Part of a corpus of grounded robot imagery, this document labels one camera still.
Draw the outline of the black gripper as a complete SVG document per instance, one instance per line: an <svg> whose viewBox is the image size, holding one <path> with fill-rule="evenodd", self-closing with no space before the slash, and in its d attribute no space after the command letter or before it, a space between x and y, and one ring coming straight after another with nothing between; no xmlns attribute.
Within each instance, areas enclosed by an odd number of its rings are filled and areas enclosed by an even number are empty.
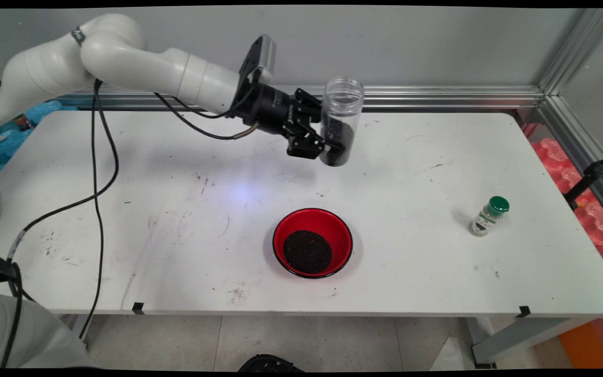
<svg viewBox="0 0 603 377"><path fill-rule="evenodd" d="M328 127L320 131L312 124L321 124L322 102L302 88L293 96L267 84L258 84L258 95L252 105L252 124L258 130L280 135L288 140L290 157L316 159L323 153L337 159L345 152L344 141Z"/></svg>

